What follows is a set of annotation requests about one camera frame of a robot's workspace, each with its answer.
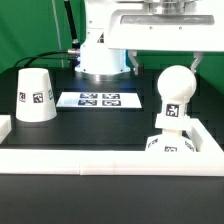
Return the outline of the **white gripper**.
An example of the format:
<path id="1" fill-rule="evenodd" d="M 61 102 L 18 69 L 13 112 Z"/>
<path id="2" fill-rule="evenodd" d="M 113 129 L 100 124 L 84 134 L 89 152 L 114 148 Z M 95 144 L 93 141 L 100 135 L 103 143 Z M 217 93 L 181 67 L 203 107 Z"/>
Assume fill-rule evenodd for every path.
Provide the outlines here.
<path id="1" fill-rule="evenodd" d="M 136 50 L 224 52 L 224 0 L 112 0 L 104 28 L 105 43 L 128 49 L 136 76 L 144 71 Z"/>

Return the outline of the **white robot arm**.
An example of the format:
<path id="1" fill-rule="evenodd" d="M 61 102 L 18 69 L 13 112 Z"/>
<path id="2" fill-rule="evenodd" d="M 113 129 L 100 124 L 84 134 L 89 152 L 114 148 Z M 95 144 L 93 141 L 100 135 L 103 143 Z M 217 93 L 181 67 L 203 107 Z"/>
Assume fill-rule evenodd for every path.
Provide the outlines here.
<path id="1" fill-rule="evenodd" d="M 142 51 L 224 52 L 224 0 L 84 0 L 86 39 L 76 72 L 112 80 Z"/>

